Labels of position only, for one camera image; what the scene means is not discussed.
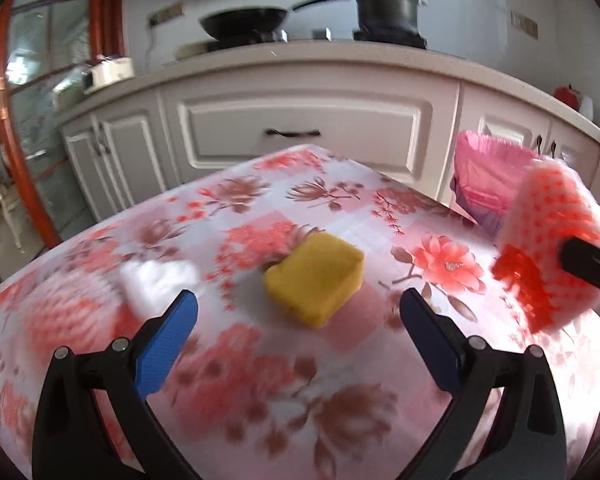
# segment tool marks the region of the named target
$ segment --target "pot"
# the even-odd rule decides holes
[[[198,21],[205,32],[216,40],[228,40],[237,36],[269,34],[285,21],[289,11],[330,2],[331,0],[305,0],[289,10],[282,7],[243,7],[215,12]]]
[[[365,32],[397,30],[418,33],[418,7],[425,0],[355,0],[358,25]]]

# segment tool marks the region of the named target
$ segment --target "pink plastic bag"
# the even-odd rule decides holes
[[[518,194],[525,168],[536,158],[539,155],[507,140],[461,132],[451,181],[456,202],[495,236]]]

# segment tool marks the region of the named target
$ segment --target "floral tablecloth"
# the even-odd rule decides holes
[[[361,290],[320,330],[266,296],[262,269],[316,229],[365,251]],[[205,480],[393,480],[444,412],[397,312],[414,286],[465,335],[494,348],[544,347],[562,405],[570,472],[600,410],[600,318],[531,336],[494,281],[496,250],[470,221],[379,173],[297,146],[192,182],[72,238],[0,286],[0,444],[30,477],[36,403],[53,350],[103,349],[140,325],[119,286],[132,258],[195,263],[200,318],[149,402]],[[491,394],[461,465],[496,412]],[[104,421],[133,454],[106,396]]]

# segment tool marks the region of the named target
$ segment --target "frying pan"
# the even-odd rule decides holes
[[[291,11],[331,0],[305,0],[291,7]],[[285,21],[289,10],[282,7],[242,7],[215,12],[200,18],[205,32],[216,40],[227,40],[236,36],[267,34],[276,30]]]

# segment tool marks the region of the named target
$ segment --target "white wall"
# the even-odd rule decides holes
[[[146,16],[179,0],[125,0],[128,52],[144,73],[150,44]],[[230,7],[289,7],[302,0],[181,0],[185,16],[155,29],[157,41],[150,70],[173,60],[185,43],[210,38],[198,18]],[[522,79],[548,93],[572,84],[590,95],[600,125],[600,10],[593,0],[427,0],[419,14],[420,33],[437,50],[479,62]],[[510,10],[538,22],[539,39],[515,30]],[[308,7],[283,24],[290,38],[309,38],[312,28],[328,27],[334,37],[350,37],[357,28],[356,7],[343,0]]]

